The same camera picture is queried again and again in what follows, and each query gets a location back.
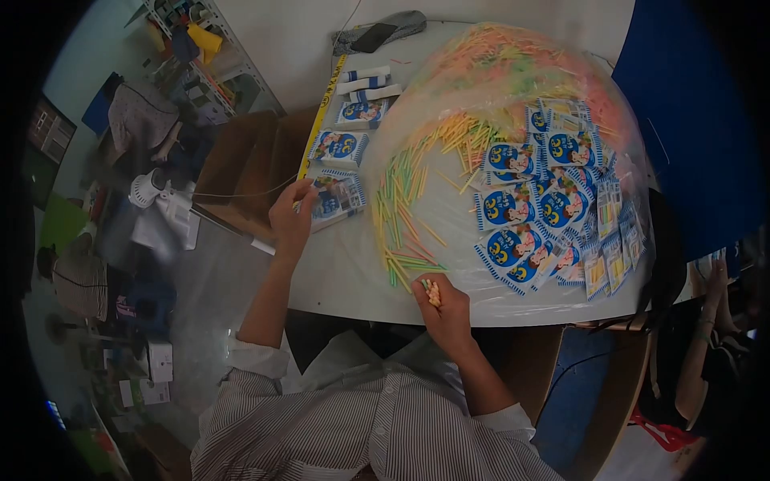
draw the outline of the plastic bag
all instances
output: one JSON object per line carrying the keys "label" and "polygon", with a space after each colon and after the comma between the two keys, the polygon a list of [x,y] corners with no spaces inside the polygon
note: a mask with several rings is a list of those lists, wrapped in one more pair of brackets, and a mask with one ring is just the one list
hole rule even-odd
{"label": "plastic bag", "polygon": [[[468,187],[458,198],[457,190],[434,171],[438,169],[462,185],[467,177],[461,176],[462,172],[483,157],[478,146],[484,143],[479,143],[479,135],[489,135],[492,141],[526,142],[524,109],[528,105],[537,108],[540,97],[587,103],[602,142],[617,154],[614,170],[624,199],[634,203],[645,234],[651,238],[644,146],[618,87],[590,54],[573,52],[524,28],[496,23],[472,25],[431,54],[390,108],[360,168],[369,199],[376,198],[384,173],[394,159],[410,156],[410,162],[417,163],[419,169],[428,168],[424,195],[409,209],[448,246],[444,248],[425,230],[420,231],[420,240],[449,269],[447,275],[458,289],[470,295],[474,312],[482,316],[541,312],[584,306],[587,302],[584,289],[562,287],[555,280],[523,298],[495,280],[474,251],[474,245],[489,233],[478,231],[475,213],[471,212],[476,191]],[[437,141],[439,133],[446,135],[447,129],[462,122],[475,125],[476,130],[469,130],[456,148],[440,153],[450,145]],[[389,288],[388,281],[391,285],[393,282],[386,270],[388,260],[380,252],[382,241],[375,234],[380,204],[371,205],[366,215],[358,216],[361,219],[344,223],[340,241],[354,263],[377,288],[381,287],[382,295],[401,302],[407,294],[404,289]],[[649,249],[645,257],[638,274],[632,275],[635,281],[624,286],[633,292],[622,300],[616,296],[614,302],[633,303],[635,308],[638,290],[649,279],[655,253]],[[419,274],[411,272],[410,279],[405,280],[408,283]]]}

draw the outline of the white cord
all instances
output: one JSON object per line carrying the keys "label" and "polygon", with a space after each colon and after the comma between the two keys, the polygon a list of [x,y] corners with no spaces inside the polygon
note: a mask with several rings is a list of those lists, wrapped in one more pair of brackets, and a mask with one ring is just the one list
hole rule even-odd
{"label": "white cord", "polygon": [[256,197],[257,195],[265,195],[270,194],[274,190],[278,190],[281,187],[285,186],[289,183],[289,181],[292,181],[296,179],[296,175],[292,175],[288,179],[281,182],[279,185],[276,185],[271,190],[266,190],[265,192],[260,192],[258,194],[199,194],[198,192],[193,192],[193,195],[203,195],[204,197]]}
{"label": "white cord", "polygon": [[345,31],[345,27],[347,27],[347,23],[350,22],[350,19],[353,17],[353,15],[356,14],[356,10],[358,10],[359,5],[361,5],[361,0],[358,0],[358,3],[356,3],[356,8],[353,9],[353,13],[350,14],[350,17],[347,18],[345,21],[345,25],[342,26],[339,33],[337,33],[337,37],[334,39],[334,43],[332,44],[332,62],[329,65],[329,77],[332,76],[334,73],[334,48],[336,47],[337,41],[340,40],[340,35],[342,35],[342,32]]}

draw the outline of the mobile phone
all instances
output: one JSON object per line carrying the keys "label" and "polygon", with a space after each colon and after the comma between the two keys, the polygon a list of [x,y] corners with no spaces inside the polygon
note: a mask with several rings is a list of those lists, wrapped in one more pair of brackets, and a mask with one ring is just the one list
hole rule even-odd
{"label": "mobile phone", "polygon": [[395,25],[376,23],[350,46],[356,52],[373,53],[396,31]]}

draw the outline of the yellow tape measure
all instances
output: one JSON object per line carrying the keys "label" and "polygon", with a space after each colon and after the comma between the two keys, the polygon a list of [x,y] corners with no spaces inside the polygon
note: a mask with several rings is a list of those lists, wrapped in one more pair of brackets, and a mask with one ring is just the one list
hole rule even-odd
{"label": "yellow tape measure", "polygon": [[307,138],[307,145],[305,145],[305,156],[302,158],[302,163],[300,163],[300,171],[296,174],[297,180],[304,179],[307,175],[308,169],[310,168],[310,147],[313,146],[313,140],[315,140],[318,132],[321,131],[323,118],[326,116],[326,111],[329,110],[329,104],[332,103],[334,87],[336,86],[337,79],[340,77],[342,66],[345,65],[346,59],[347,55],[340,56],[340,60],[337,61],[337,65],[334,67],[334,72],[332,72],[332,78],[329,80],[329,85],[326,86],[326,91],[323,93],[321,106],[318,108],[318,112],[316,112],[316,119],[313,120],[313,128],[310,130],[310,137]]}

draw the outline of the window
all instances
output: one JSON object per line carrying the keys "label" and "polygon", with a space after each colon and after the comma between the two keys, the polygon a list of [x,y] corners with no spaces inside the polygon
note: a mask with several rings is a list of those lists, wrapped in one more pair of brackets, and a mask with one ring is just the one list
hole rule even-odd
{"label": "window", "polygon": [[22,161],[22,175],[29,182],[32,200],[39,209],[45,210],[59,165],[75,129],[75,124],[44,95],[41,96],[29,119],[27,146]]}

